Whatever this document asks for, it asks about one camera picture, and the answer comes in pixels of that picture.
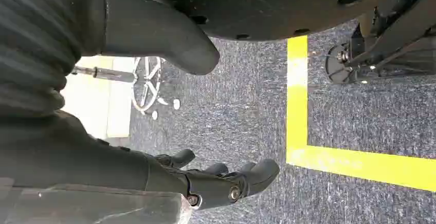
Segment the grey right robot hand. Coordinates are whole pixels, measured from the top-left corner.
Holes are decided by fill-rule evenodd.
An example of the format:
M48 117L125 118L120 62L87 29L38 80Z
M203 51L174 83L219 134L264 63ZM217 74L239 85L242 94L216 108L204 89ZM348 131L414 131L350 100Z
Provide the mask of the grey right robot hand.
M217 163L184 171L191 150L151 156L88 134L61 91L82 57L162 57L195 75L220 54L183 13L151 0L1 0L1 178L20 188L58 184L174 192L209 209L266 190L271 159L236 172Z

